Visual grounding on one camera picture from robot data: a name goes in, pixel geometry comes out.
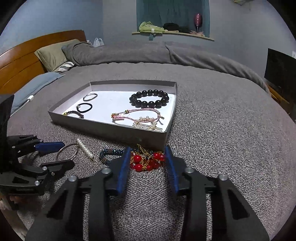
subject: jewelry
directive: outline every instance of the jewelry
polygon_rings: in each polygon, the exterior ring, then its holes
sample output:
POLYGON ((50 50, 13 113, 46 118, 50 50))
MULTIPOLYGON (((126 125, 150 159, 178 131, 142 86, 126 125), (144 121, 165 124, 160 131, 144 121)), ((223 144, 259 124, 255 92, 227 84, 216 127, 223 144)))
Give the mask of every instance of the jewelry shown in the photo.
POLYGON ((102 163, 106 165, 110 165, 111 160, 108 160, 105 156, 112 155, 112 156, 121 156, 123 154, 122 150, 115 150, 115 149, 104 149, 100 152, 99 159, 102 163))
POLYGON ((56 161, 58 161, 59 154, 63 150, 65 150, 66 148, 73 146, 73 145, 77 146, 77 149, 76 149, 76 152, 70 157, 71 161, 73 161, 73 159, 77 156, 78 149, 81 148, 81 150, 87 155, 87 157, 94 163, 94 155, 87 149, 87 147, 81 142, 80 139, 77 139, 76 143, 71 143, 69 145, 62 147, 57 153, 56 161))
POLYGON ((133 109, 133 110, 125 110, 123 112, 120 113, 112 113, 111 118, 114 121, 118 121, 118 120, 124 120, 124 119, 129 119, 131 121, 133 121, 133 127, 138 128, 138 129, 143 129, 143 130, 156 130, 156 131, 162 131, 162 128, 156 127, 157 122, 159 121, 159 119, 164 119, 164 117, 162 117, 160 115, 160 112, 158 110, 155 110, 153 108, 143 108, 143 109, 133 109), (151 110, 157 113, 157 118, 150 118, 149 116, 146 117, 140 117, 139 119, 133 119, 130 117, 126 117, 126 116, 122 116, 120 114, 128 114, 134 111, 140 111, 140 110, 151 110))
POLYGON ((90 103, 81 103, 81 104, 79 104, 79 105, 76 106, 76 109, 77 109, 77 111, 79 113, 85 113, 85 112, 88 112, 88 111, 90 111, 92 109, 92 104, 90 104, 90 103), (83 111, 79 110, 80 106, 82 106, 83 104, 89 105, 90 108, 88 110, 83 110, 83 111))
MULTIPOLYGON (((100 152, 99 159, 103 162, 103 164, 110 165, 112 160, 107 160, 105 157, 106 155, 122 156, 122 154, 123 150, 105 148, 100 152)), ((130 167, 137 172, 152 171, 153 169, 157 169, 164 165, 164 160, 165 157, 161 151, 147 151, 139 144, 137 144, 136 149, 131 148, 130 167)))
POLYGON ((83 97, 83 101, 91 101, 91 100, 95 99, 96 97, 98 97, 98 94, 96 94, 96 93, 89 93, 89 94, 87 94, 86 96, 83 97), (94 95, 94 97, 91 98, 91 99, 85 99, 85 97, 88 97, 88 96, 91 96, 91 95, 94 95))
POLYGON ((79 116, 79 118, 83 119, 84 118, 84 115, 80 114, 79 112, 75 111, 75 110, 70 110, 70 111, 67 111, 67 112, 64 112, 63 115, 69 115, 69 114, 76 114, 79 116))
POLYGON ((148 152, 139 144, 137 144, 137 147, 136 151, 134 149, 131 150, 130 165, 132 169, 135 169, 137 172, 152 171, 164 164, 165 157, 161 151, 148 152))
POLYGON ((161 106, 165 106, 168 101, 169 101, 169 97, 168 94, 163 92, 163 91, 158 91, 158 90, 148 90, 148 91, 142 91, 142 92, 137 92, 136 94, 133 94, 130 97, 130 103, 132 106, 136 106, 137 108, 160 108, 161 106), (161 100, 157 100, 155 102, 153 101, 149 101, 149 103, 147 103, 147 101, 140 101, 137 100, 137 98, 141 98, 141 97, 146 97, 146 96, 159 96, 162 97, 161 100))

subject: teal curtain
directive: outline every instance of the teal curtain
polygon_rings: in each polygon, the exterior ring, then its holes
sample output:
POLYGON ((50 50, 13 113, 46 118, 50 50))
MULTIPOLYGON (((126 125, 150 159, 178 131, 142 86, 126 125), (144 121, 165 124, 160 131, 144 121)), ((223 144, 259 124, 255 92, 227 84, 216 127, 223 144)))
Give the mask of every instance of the teal curtain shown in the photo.
POLYGON ((203 24, 200 31, 210 35, 209 0, 137 0, 137 26, 151 21, 162 27, 165 23, 176 23, 181 27, 196 30, 194 16, 201 13, 203 24))

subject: striped pillow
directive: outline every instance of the striped pillow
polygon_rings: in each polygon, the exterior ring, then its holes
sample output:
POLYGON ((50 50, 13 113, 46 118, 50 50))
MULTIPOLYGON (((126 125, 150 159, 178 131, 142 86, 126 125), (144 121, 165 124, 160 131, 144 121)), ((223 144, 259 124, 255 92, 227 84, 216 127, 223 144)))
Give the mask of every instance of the striped pillow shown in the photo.
POLYGON ((66 72, 68 71, 69 69, 71 69, 72 67, 74 67, 74 63, 71 62, 71 61, 68 61, 66 63, 63 63, 59 69, 58 69, 58 72, 66 72))

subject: wooden headboard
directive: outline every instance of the wooden headboard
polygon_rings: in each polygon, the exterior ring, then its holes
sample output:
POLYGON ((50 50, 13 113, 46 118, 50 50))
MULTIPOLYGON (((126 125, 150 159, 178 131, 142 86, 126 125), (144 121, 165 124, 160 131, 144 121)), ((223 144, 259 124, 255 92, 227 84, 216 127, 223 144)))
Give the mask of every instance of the wooden headboard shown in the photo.
POLYGON ((44 35, 0 55, 0 94, 14 94, 35 76, 47 72, 34 54, 37 49, 71 39, 86 41, 84 31, 71 30, 44 35))

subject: gray wall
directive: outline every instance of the gray wall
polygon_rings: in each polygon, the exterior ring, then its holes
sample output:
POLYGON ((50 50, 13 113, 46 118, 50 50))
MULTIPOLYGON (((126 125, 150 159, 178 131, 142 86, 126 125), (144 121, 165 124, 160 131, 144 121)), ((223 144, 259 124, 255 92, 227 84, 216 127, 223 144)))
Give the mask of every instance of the gray wall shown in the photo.
POLYGON ((92 42, 103 38, 102 0, 27 0, 0 35, 0 54, 27 40, 82 29, 92 42))
MULTIPOLYGON (((266 0, 240 6, 232 0, 209 0, 211 42, 195 37, 163 35, 154 41, 195 44, 234 59, 264 76, 268 48, 292 55, 296 41, 278 12, 266 0)), ((137 31, 136 0, 103 0, 104 43, 148 37, 137 31)))

